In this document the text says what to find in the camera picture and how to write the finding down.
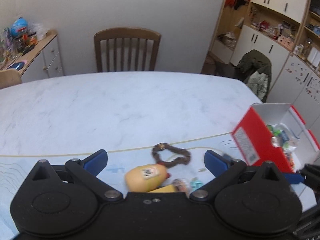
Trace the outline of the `blue globe toy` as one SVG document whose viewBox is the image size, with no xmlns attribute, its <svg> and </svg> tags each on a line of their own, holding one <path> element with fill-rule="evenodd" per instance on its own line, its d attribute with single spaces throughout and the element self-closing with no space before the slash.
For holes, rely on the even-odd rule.
<svg viewBox="0 0 320 240">
<path fill-rule="evenodd" d="M 28 30 L 28 22 L 24 18 L 20 17 L 12 24 L 10 33 L 13 38 L 16 38 L 24 30 Z"/>
</svg>

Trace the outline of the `white wooden sideboard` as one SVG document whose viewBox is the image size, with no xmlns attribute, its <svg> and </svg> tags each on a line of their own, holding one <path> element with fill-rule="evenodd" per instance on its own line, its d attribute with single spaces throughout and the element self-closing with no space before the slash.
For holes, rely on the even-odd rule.
<svg viewBox="0 0 320 240">
<path fill-rule="evenodd" d="M 40 40 L 34 49 L 8 62 L 2 70 L 19 62 L 24 63 L 24 66 L 18 70 L 24 83 L 64 76 L 57 31 L 49 29 L 46 37 Z"/>
</svg>

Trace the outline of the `yellow squeeze toy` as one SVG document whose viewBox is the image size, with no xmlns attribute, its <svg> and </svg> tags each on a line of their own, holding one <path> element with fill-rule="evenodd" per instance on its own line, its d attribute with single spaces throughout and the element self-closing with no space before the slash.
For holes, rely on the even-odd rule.
<svg viewBox="0 0 320 240">
<path fill-rule="evenodd" d="M 125 174 L 130 192 L 150 192 L 170 177 L 167 168 L 161 164 L 137 166 Z"/>
</svg>

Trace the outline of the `light wooden child chair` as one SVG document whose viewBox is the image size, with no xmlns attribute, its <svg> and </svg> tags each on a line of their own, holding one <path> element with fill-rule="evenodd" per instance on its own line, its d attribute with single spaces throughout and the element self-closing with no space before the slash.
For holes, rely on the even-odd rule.
<svg viewBox="0 0 320 240">
<path fill-rule="evenodd" d="M 22 83 L 20 74 L 15 69 L 6 69 L 0 71 L 0 89 L 19 85 Z"/>
</svg>

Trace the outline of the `white wall cabinets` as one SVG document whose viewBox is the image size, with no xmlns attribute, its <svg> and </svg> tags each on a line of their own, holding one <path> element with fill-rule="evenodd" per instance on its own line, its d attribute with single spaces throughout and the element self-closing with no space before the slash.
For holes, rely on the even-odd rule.
<svg viewBox="0 0 320 240">
<path fill-rule="evenodd" d="M 244 80 L 240 67 L 250 51 L 271 63 L 264 101 L 291 103 L 306 127 L 319 132 L 319 42 L 308 38 L 311 0 L 224 0 L 210 55 L 214 74 Z"/>
</svg>

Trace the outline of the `red cardboard shoe box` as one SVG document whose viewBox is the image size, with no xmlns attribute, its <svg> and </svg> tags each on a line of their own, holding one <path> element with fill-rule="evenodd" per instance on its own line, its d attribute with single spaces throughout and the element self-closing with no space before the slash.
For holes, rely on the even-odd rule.
<svg viewBox="0 0 320 240">
<path fill-rule="evenodd" d="M 252 105 L 232 131 L 248 165 L 272 161 L 284 173 L 294 173 L 319 156 L 319 142 L 293 105 Z"/>
</svg>

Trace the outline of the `green jacket on chair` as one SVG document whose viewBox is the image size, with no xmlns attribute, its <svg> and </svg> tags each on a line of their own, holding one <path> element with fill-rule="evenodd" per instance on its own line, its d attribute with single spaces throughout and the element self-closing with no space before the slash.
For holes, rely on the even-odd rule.
<svg viewBox="0 0 320 240">
<path fill-rule="evenodd" d="M 269 58 L 252 49 L 240 59 L 235 68 L 247 87 L 265 103 L 272 79 L 272 63 Z"/>
</svg>

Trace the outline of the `yellow cardboard box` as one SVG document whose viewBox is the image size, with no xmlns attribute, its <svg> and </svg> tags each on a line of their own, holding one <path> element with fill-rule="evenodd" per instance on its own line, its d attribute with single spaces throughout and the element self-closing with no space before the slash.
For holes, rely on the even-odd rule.
<svg viewBox="0 0 320 240">
<path fill-rule="evenodd" d="M 175 193 L 176 191 L 177 191 L 176 187 L 170 184 L 170 185 L 149 191 L 149 193 Z"/>
</svg>

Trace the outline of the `brown wooden chair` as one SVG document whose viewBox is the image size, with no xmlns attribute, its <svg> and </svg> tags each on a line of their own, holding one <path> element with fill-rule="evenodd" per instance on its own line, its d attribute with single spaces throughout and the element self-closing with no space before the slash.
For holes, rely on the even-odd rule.
<svg viewBox="0 0 320 240">
<path fill-rule="evenodd" d="M 97 72 L 153 71 L 161 34 L 144 28 L 116 27 L 94 35 Z"/>
</svg>

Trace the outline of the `light blue round gadget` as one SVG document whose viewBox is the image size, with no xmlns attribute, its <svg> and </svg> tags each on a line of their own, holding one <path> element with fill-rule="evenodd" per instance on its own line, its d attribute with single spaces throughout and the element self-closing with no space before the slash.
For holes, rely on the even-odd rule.
<svg viewBox="0 0 320 240">
<path fill-rule="evenodd" d="M 194 178 L 190 181 L 191 192 L 194 192 L 203 186 L 203 182 L 197 178 Z"/>
</svg>

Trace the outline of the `white green tissue pack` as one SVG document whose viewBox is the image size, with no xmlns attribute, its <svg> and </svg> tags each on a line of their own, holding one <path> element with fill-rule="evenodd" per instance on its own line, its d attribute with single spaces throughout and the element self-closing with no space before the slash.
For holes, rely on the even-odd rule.
<svg viewBox="0 0 320 240">
<path fill-rule="evenodd" d="M 272 134 L 272 146 L 281 147 L 286 154 L 292 153 L 297 148 L 300 138 L 285 124 L 267 125 L 267 128 Z"/>
</svg>

